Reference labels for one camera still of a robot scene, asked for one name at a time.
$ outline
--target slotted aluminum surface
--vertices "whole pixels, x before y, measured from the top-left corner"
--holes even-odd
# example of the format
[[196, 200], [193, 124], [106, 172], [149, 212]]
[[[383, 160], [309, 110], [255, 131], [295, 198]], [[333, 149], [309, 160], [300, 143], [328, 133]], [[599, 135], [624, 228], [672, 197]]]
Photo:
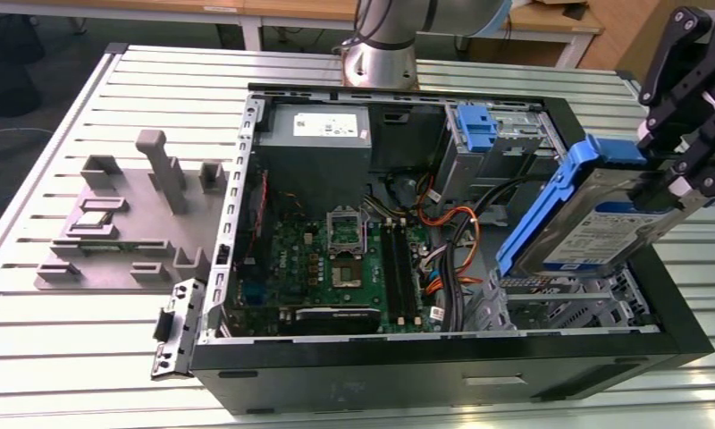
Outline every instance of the slotted aluminum surface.
[[[632, 139], [644, 115], [611, 72], [419, 61], [419, 79], [423, 89], [563, 97], [599, 136]], [[196, 380], [153, 383], [165, 295], [40, 291], [34, 266], [84, 185], [86, 156], [146, 165], [132, 143], [140, 128], [165, 130], [184, 169], [209, 158], [232, 171], [249, 81], [339, 85], [340, 64], [325, 55], [148, 46], [101, 60], [0, 223], [0, 427], [715, 427], [715, 354], [587, 400], [540, 405], [231, 416]], [[715, 346], [715, 207], [656, 249]]]

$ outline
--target metal latch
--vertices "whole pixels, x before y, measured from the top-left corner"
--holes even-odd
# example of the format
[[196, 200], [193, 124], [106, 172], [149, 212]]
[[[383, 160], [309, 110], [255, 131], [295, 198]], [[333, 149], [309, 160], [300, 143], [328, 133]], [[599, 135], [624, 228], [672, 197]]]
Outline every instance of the metal latch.
[[196, 279], [174, 284], [153, 330], [158, 342], [150, 368], [153, 381], [193, 377], [189, 366], [205, 293], [206, 285]]

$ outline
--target wooden table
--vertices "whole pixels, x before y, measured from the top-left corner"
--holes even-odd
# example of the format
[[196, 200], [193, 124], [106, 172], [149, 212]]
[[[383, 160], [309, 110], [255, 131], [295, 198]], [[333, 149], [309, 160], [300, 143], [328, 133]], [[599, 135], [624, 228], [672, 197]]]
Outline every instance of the wooden table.
[[[305, 27], [316, 29], [352, 29], [356, 0], [245, 0], [244, 15], [259, 18], [264, 25]], [[576, 21], [562, 15], [562, 6], [532, 3], [511, 11], [511, 38], [543, 42], [566, 43], [564, 51], [556, 62], [559, 68], [575, 68], [587, 46], [603, 25], [590, 11]], [[490, 38], [506, 36], [506, 24]], [[247, 41], [256, 46], [259, 42]]]
[[[263, 50], [261, 28], [352, 29], [356, 0], [0, 0], [0, 13], [80, 18], [236, 24], [247, 50]], [[562, 7], [528, 4], [511, 11], [515, 40], [566, 43], [556, 67], [575, 68], [603, 26], [587, 12], [582, 21]], [[506, 25], [490, 38], [506, 36]]]

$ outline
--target power supply label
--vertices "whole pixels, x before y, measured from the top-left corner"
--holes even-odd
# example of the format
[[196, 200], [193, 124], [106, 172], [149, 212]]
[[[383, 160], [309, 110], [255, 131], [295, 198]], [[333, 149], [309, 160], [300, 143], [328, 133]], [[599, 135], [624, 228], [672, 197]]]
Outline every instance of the power supply label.
[[626, 202], [599, 204], [551, 252], [543, 266], [570, 271], [604, 265], [632, 244], [639, 228], [666, 216], [667, 212], [638, 212]]
[[297, 137], [357, 137], [356, 114], [296, 114]]

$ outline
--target gray plastic stand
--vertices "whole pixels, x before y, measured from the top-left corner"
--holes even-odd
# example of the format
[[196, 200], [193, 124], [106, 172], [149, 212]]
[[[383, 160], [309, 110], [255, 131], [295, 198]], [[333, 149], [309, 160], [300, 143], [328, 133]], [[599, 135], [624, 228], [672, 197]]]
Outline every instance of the gray plastic stand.
[[161, 131], [140, 133], [152, 171], [118, 168], [113, 156], [88, 158], [88, 186], [38, 266], [37, 288], [169, 290], [208, 277], [227, 174], [210, 162], [185, 174], [164, 143]]

